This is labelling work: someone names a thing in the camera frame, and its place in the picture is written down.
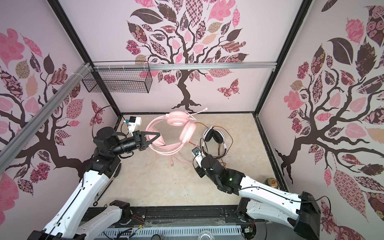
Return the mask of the pink headphones with cable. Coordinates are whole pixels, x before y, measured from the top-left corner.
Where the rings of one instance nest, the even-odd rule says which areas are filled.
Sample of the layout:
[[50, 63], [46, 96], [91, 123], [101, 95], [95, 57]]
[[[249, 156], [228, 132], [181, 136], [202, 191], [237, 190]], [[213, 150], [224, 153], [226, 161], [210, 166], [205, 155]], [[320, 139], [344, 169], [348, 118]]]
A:
[[173, 111], [153, 119], [146, 127], [147, 132], [158, 132], [161, 136], [149, 146], [159, 156], [167, 156], [174, 163], [175, 155], [190, 142], [196, 129], [196, 113]]

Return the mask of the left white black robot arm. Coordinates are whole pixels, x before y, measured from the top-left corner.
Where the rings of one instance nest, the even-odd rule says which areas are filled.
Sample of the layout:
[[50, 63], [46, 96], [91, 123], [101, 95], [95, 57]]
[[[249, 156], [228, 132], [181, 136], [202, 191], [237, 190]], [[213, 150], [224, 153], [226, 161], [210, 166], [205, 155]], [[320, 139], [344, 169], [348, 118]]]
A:
[[131, 137], [111, 127], [100, 129], [93, 142], [94, 155], [83, 178], [57, 215], [41, 230], [33, 231], [30, 240], [93, 240], [109, 226], [132, 218], [130, 204], [115, 200], [85, 224], [81, 221], [96, 195], [114, 176], [120, 155], [143, 151], [160, 137], [160, 133], [135, 131]]

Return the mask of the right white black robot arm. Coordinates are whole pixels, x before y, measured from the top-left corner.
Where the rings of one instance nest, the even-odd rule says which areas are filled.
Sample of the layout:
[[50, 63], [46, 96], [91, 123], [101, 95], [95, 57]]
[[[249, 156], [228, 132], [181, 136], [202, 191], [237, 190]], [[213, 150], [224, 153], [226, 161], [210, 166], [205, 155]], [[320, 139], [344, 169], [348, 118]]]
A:
[[267, 220], [291, 228], [306, 240], [320, 238], [321, 209], [314, 196], [284, 192], [262, 184], [233, 169], [224, 168], [211, 155], [194, 154], [195, 170], [208, 177], [221, 192], [242, 198], [238, 211], [240, 219]]

